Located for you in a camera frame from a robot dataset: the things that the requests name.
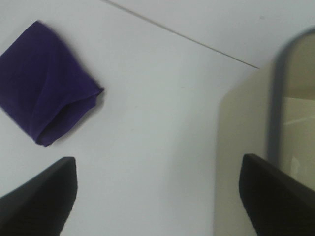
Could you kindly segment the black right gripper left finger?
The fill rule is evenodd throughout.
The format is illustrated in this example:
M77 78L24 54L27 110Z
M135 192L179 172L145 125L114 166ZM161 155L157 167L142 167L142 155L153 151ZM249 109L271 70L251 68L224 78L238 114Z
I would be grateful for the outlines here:
M58 236L78 190L75 158L63 157L0 199L2 236Z

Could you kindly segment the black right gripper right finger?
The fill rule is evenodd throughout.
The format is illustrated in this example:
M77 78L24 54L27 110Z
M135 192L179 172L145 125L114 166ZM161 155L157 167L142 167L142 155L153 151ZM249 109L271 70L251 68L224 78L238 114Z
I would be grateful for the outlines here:
M315 192L255 154L245 154L239 194L259 236L313 236Z

